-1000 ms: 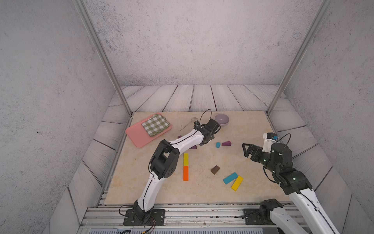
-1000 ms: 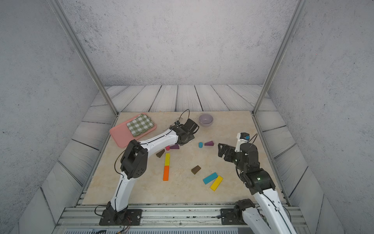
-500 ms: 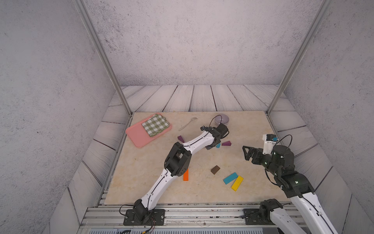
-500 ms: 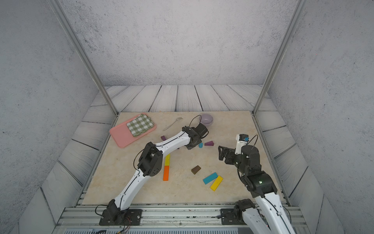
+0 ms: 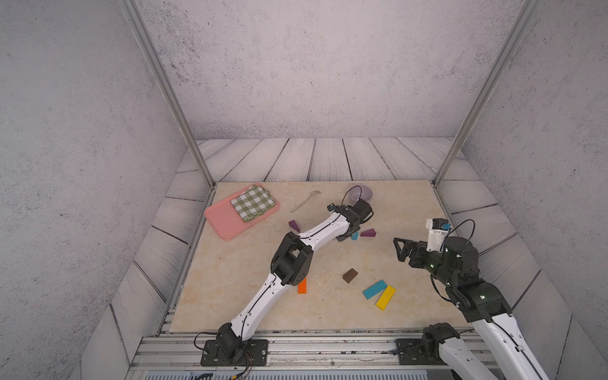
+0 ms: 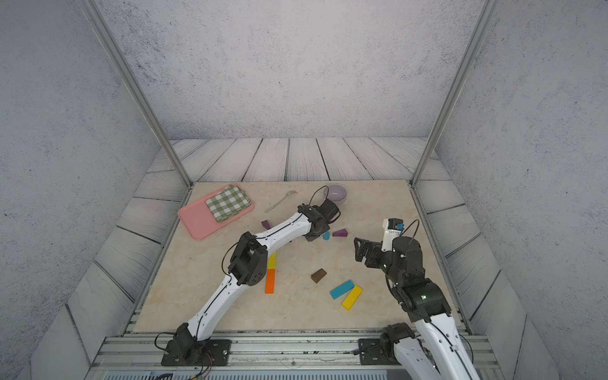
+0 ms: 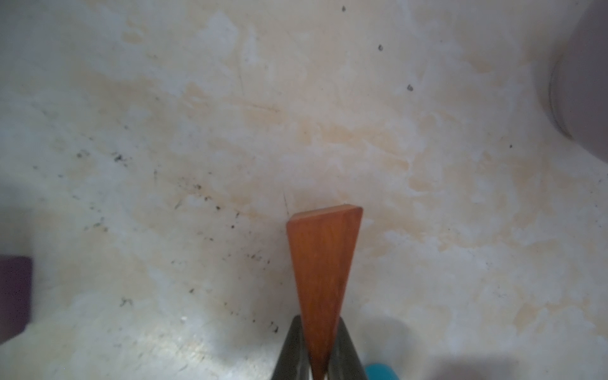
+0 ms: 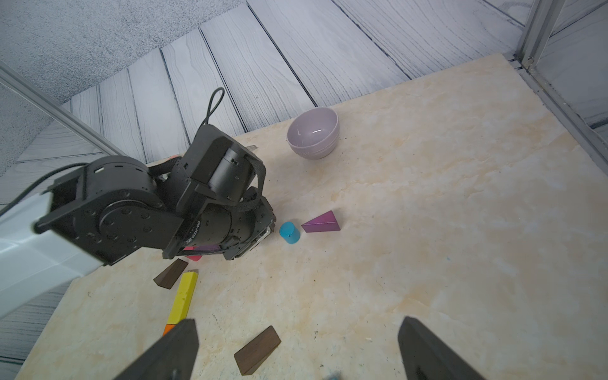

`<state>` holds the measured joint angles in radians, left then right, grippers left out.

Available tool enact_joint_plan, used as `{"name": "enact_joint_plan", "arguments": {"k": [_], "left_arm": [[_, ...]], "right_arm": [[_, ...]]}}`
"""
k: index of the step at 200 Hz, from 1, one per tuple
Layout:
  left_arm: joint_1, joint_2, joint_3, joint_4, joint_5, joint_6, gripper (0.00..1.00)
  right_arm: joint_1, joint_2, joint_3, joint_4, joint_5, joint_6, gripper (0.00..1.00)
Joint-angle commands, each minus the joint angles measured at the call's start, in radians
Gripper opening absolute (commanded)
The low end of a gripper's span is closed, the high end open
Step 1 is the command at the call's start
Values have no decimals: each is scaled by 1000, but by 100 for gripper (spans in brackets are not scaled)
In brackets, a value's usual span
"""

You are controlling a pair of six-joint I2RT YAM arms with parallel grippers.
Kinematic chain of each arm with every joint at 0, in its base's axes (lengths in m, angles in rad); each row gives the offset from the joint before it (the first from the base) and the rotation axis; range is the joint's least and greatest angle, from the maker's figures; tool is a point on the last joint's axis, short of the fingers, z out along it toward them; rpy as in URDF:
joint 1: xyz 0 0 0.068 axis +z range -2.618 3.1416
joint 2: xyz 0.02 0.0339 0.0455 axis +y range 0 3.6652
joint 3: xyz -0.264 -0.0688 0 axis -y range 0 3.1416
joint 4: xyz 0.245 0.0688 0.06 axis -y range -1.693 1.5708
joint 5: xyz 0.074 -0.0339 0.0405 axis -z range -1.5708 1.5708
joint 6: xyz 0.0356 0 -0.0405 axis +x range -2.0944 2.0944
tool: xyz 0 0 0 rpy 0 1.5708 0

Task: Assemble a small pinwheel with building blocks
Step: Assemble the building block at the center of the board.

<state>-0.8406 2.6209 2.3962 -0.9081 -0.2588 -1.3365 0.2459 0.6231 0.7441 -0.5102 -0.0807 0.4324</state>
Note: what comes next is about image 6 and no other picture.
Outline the orange long block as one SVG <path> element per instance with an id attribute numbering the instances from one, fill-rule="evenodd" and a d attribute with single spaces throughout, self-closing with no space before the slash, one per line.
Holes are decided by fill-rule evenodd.
<path id="1" fill-rule="evenodd" d="M 264 292 L 267 295 L 271 295 L 274 293 L 275 289 L 275 281 L 276 281 L 276 271 L 275 269 L 268 269 L 265 277 L 265 289 Z"/>

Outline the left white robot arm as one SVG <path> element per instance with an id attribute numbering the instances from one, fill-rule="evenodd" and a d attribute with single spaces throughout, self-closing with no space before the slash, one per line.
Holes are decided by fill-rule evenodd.
<path id="1" fill-rule="evenodd" d="M 320 205 L 298 206 L 291 218 L 270 230 L 242 234 L 222 283 L 200 311 L 177 328 L 172 343 L 186 352 L 208 340 L 236 300 L 264 279 L 271 254 L 300 237 L 312 242 L 329 231 L 330 225 L 339 217 L 339 208 L 327 199 Z"/>

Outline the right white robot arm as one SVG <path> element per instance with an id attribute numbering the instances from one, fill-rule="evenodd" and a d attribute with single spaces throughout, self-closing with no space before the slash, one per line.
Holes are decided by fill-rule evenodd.
<path id="1" fill-rule="evenodd" d="M 383 271 L 389 292 L 415 326 L 383 329 L 379 343 L 386 359 L 412 379 L 479 379 L 443 291 L 425 275 L 418 240 L 399 236 L 384 251 L 380 242 L 356 237 L 354 246 L 357 261 Z"/>

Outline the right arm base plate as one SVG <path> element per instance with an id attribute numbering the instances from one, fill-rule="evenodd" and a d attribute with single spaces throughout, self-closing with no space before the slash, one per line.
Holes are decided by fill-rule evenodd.
<path id="1" fill-rule="evenodd" d="M 384 338 L 362 338 L 358 340 L 358 347 L 352 353 L 359 358 L 359 363 L 364 366 L 402 365 L 398 361 L 396 346 L 398 344 L 412 343 L 413 339 L 402 339 L 397 342 L 385 340 Z"/>

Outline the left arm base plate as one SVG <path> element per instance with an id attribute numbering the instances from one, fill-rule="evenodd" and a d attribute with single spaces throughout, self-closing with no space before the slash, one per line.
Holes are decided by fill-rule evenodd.
<path id="1" fill-rule="evenodd" d="M 188 347 L 171 340 L 161 359 L 162 367 L 226 367 L 231 351 L 231 340 L 205 340 Z"/>

